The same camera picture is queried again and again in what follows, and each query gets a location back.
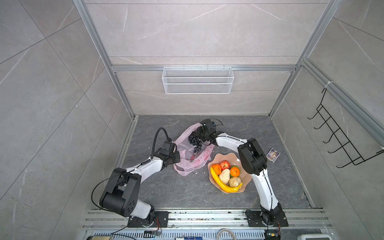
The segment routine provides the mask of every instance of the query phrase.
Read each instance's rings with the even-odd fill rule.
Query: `fruit bowl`
[[[215,180],[213,179],[213,177],[211,175],[211,170],[210,170],[211,166],[213,164],[219,164],[222,161],[228,161],[231,166],[235,165],[236,167],[238,167],[240,169],[240,176],[239,177],[241,178],[241,181],[242,181],[243,185],[241,186],[241,188],[237,192],[226,192],[226,191],[224,191],[215,182]],[[215,185],[218,189],[220,189],[223,193],[244,192],[246,185],[252,180],[251,175],[244,170],[244,168],[241,166],[240,160],[237,158],[237,156],[234,153],[229,153],[227,155],[223,155],[223,154],[220,154],[220,153],[216,154],[214,160],[211,161],[210,163],[208,163],[208,173],[209,173],[209,180],[211,181],[211,183],[213,185]]]

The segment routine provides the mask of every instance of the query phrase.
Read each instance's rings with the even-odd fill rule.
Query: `pink plastic bag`
[[[193,156],[195,146],[189,143],[188,137],[200,126],[200,123],[190,126],[175,141],[177,150],[180,153],[180,162],[174,164],[173,167],[182,176],[186,176],[193,172],[193,170],[203,167],[207,161],[211,160],[211,153],[214,150],[214,145],[211,144],[206,146],[209,144],[208,141],[204,142],[206,145],[202,145],[201,152],[199,154],[195,154],[196,156]]]

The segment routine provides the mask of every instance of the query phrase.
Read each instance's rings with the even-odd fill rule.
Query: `black wire rack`
[[[356,165],[359,165],[360,163],[363,163],[363,162],[366,162],[367,160],[370,160],[371,158],[376,157],[377,155],[380,155],[380,154],[384,153],[384,149],[383,149],[383,150],[377,152],[377,153],[376,153],[375,155],[373,155],[372,157],[367,158],[367,159],[364,159],[364,158],[361,156],[361,154],[360,154],[359,151],[356,149],[356,147],[353,145],[353,143],[350,141],[350,139],[348,138],[348,136],[347,136],[347,135],[344,133],[344,131],[340,128],[339,124],[337,124],[337,122],[335,121],[335,119],[333,119],[333,117],[329,114],[329,112],[327,111],[327,109],[323,106],[323,99],[324,99],[324,96],[325,96],[326,91],[327,91],[327,89],[324,88],[323,91],[321,92],[321,93],[324,92],[324,94],[323,94],[323,97],[321,98],[321,102],[320,102],[319,106],[316,108],[316,110],[317,110],[316,114],[315,114],[313,117],[308,118],[308,119],[311,120],[311,119],[313,119],[317,114],[319,114],[319,115],[321,116],[321,118],[324,120],[324,123],[323,123],[320,127],[318,127],[318,128],[315,128],[315,127],[314,127],[314,129],[320,129],[322,126],[324,126],[324,124],[326,124],[326,125],[329,127],[329,129],[331,130],[331,132],[332,132],[332,135],[331,135],[331,137],[329,138],[329,140],[328,140],[327,142],[324,142],[324,141],[323,141],[323,143],[329,143],[333,136],[335,136],[335,138],[336,138],[337,141],[339,142],[339,144],[340,144],[341,147],[337,148],[337,149],[336,149],[335,151],[333,151],[333,152],[328,151],[328,153],[334,153],[334,152],[336,152],[336,151],[338,151],[338,150],[340,150],[340,149],[343,149],[344,152],[347,154],[347,156],[348,156],[350,162],[347,163],[347,164],[345,164],[345,165],[343,165],[343,166],[341,166],[341,167],[339,167],[339,166],[336,166],[336,167],[338,167],[338,168],[342,168],[342,167],[345,167],[345,166],[347,166],[347,165],[349,165],[349,164],[351,164],[351,163],[352,163],[353,165],[356,166]],[[322,109],[325,110],[325,111],[327,112],[327,114],[329,115],[329,117],[328,117],[327,119],[325,119],[324,116],[321,114],[320,110],[322,110]],[[328,124],[328,120],[330,120],[330,119],[333,120],[333,122],[334,122],[334,123],[336,124],[336,126],[337,126],[337,129],[336,129],[335,131],[333,131],[332,128],[331,128],[331,127],[329,126],[329,124]],[[342,144],[341,141],[340,141],[340,139],[336,136],[336,133],[337,133],[338,131],[342,132],[342,134],[345,136],[345,138],[347,139],[347,142],[346,142],[346,143]],[[351,156],[348,154],[348,151],[344,148],[344,146],[347,145],[348,143],[351,144],[351,145],[353,146],[353,148],[355,149],[355,151],[356,151],[357,154],[358,154],[358,157],[355,158],[354,160],[352,160]]]

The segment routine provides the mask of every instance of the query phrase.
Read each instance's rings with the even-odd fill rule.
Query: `red apple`
[[[223,171],[224,169],[229,169],[229,162],[227,162],[227,161],[222,161],[221,163],[220,163],[220,167],[221,167],[221,171]]]

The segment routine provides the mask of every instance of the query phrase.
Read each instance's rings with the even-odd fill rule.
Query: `yellow banana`
[[[216,174],[215,170],[212,167],[211,167],[211,174],[212,174],[212,177],[214,178],[215,182],[221,187],[221,189],[223,189],[226,192],[237,192],[239,190],[239,188],[243,185],[243,183],[240,183],[240,185],[237,187],[229,187],[229,186],[225,185],[224,183],[222,183],[220,181],[218,175]]]

